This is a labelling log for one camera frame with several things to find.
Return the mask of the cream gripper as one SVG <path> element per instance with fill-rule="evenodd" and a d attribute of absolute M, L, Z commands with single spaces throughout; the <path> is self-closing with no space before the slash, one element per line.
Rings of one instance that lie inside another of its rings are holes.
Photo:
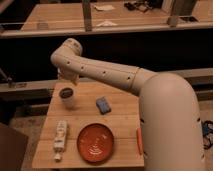
<path fill-rule="evenodd" d="M 78 74 L 71 71 L 63 70 L 63 69 L 58 70 L 58 78 L 62 80 L 70 81 L 74 85 L 77 85 L 79 81 Z"/>

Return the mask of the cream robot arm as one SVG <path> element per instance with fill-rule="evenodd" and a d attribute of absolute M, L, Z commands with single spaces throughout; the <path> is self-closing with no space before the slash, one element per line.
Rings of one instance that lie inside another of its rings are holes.
<path fill-rule="evenodd" d="M 68 80 L 81 75 L 138 97 L 145 171 L 206 171 L 199 103 L 183 77 L 85 58 L 72 38 L 51 62 Z"/>

